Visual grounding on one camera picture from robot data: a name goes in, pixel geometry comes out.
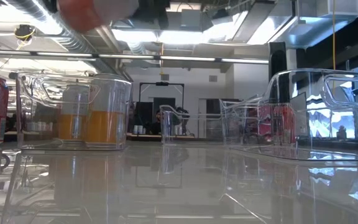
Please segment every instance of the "person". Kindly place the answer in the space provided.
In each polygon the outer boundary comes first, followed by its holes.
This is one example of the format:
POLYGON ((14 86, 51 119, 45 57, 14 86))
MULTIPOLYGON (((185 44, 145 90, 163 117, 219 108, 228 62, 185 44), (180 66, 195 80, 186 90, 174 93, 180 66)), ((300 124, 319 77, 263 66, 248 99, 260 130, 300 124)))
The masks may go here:
POLYGON ((151 133, 152 134, 161 134, 161 112, 158 110, 155 114, 155 118, 157 119, 156 122, 154 122, 151 126, 151 133))

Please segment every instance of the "ceiling duct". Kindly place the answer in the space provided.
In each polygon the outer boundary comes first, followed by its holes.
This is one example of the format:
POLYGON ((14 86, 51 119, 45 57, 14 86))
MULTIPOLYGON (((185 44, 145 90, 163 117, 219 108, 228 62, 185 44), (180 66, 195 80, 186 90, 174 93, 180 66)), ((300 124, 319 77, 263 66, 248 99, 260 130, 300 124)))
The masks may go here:
MULTIPOLYGON (((64 38, 54 38, 53 40, 62 47, 73 53, 93 53, 85 39, 76 32, 68 29, 62 18, 58 14, 52 14, 48 11, 46 5, 41 0, 2 0, 23 14, 32 16, 37 22, 39 28, 45 34, 55 34, 64 36, 64 38)), ((115 71, 101 59, 93 62, 87 62, 100 72, 115 73, 115 71)))
POLYGON ((147 54, 142 42, 128 42, 127 44, 133 54, 147 54))
MULTIPOLYGON (((333 34, 333 0, 299 0, 296 16, 269 42, 285 42, 287 47, 307 48, 333 34)), ((358 17, 358 0, 335 0, 335 31, 358 17)))
POLYGON ((248 42, 255 31, 266 20, 270 12, 275 6, 275 1, 268 0, 255 0, 255 3, 251 6, 247 17, 242 22, 240 28, 233 37, 233 40, 240 40, 248 42))

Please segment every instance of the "reflective surface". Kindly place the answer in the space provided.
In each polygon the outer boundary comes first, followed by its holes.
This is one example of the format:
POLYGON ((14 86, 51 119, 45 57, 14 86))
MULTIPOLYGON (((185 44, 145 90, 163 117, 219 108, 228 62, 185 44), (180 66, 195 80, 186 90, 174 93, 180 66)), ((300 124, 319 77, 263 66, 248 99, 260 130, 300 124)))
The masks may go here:
POLYGON ((358 223, 358 154, 294 161, 129 144, 5 151, 14 164, 0 175, 0 223, 358 223))

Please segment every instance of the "clear plastic bin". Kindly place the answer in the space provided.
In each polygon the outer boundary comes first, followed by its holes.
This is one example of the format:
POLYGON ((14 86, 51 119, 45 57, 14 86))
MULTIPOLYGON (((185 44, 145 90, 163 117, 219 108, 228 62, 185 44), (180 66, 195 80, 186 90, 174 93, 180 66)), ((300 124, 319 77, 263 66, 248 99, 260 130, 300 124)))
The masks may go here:
POLYGON ((216 144, 222 146, 220 114, 179 113, 171 106, 161 105, 163 144, 216 144))
POLYGON ((289 104, 220 101, 224 144, 288 146, 295 142, 294 112, 289 104))
MULTIPOLYGON (((278 123, 274 119, 276 116, 270 115, 273 118, 270 121, 272 137, 277 135, 277 129, 279 136, 285 136, 284 141, 272 138, 275 146, 283 142, 297 149, 358 149, 357 72, 311 68, 281 72, 272 78, 263 96, 236 105, 222 104, 226 107, 222 113, 228 114, 229 118, 236 114, 236 110, 241 110, 237 114, 261 111, 262 108, 270 108, 271 113, 275 113, 276 108, 285 111, 280 112, 282 121, 278 123)), ((255 118, 241 114, 237 119, 245 130, 247 123, 241 121, 255 118)), ((232 128, 227 120, 223 119, 224 124, 232 128)), ((261 122, 259 114, 256 120, 261 122)), ((248 142, 238 140, 242 134, 244 132, 226 128, 226 143, 246 145, 248 142)))
POLYGON ((20 149, 120 150, 132 84, 116 75, 19 74, 20 149))

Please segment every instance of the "ceiling light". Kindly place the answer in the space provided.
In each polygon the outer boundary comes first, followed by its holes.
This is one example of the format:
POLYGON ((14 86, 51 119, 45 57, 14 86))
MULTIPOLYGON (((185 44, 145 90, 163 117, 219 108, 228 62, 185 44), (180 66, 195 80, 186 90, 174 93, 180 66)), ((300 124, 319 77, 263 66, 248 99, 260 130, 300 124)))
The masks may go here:
POLYGON ((25 24, 32 22, 31 16, 21 13, 11 6, 0 6, 0 22, 8 22, 13 24, 25 24))
POLYGON ((15 50, 4 50, 3 55, 14 54, 14 55, 30 55, 30 52, 22 52, 22 51, 15 51, 15 50))
POLYGON ((189 61, 200 61, 200 62, 213 62, 215 58, 204 58, 204 57, 180 57, 180 56, 161 56, 162 60, 189 60, 189 61))
POLYGON ((38 52, 39 56, 58 56, 58 57, 92 57, 91 54, 79 54, 79 53, 60 53, 60 52, 38 52))
POLYGON ((125 59, 154 59, 154 56, 151 55, 108 55, 101 54, 99 55, 101 58, 125 58, 125 59))
POLYGON ((199 44, 203 42, 202 32, 163 31, 158 41, 164 44, 199 44))
POLYGON ((237 58, 222 58, 222 62, 229 63, 256 63, 256 64, 269 64, 268 60, 255 60, 255 59, 237 59, 237 58))
POLYGON ((115 38, 125 42, 155 42, 157 37, 152 31, 139 31, 139 30, 112 30, 115 38))

